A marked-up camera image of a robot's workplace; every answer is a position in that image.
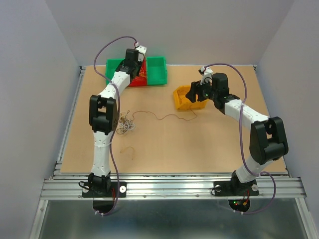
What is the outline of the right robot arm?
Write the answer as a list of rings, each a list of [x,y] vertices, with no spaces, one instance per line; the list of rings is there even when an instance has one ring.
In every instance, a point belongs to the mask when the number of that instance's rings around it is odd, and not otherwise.
[[[257,177],[265,175],[265,168],[289,151],[283,120],[263,115],[231,94],[224,73],[206,74],[202,80],[192,82],[186,98],[192,103],[212,100],[218,110],[250,132],[249,157],[232,173],[230,180],[214,183],[212,195],[242,196],[250,193],[257,196]]]

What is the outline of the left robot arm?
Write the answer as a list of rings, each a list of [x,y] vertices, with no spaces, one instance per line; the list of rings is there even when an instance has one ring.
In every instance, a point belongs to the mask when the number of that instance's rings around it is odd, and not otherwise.
[[[111,82],[89,100],[89,125],[94,136],[93,166],[88,181],[80,182],[84,198],[111,197],[114,185],[110,179],[110,146],[118,120],[119,95],[139,75],[147,48],[127,49],[125,58],[115,69]]]

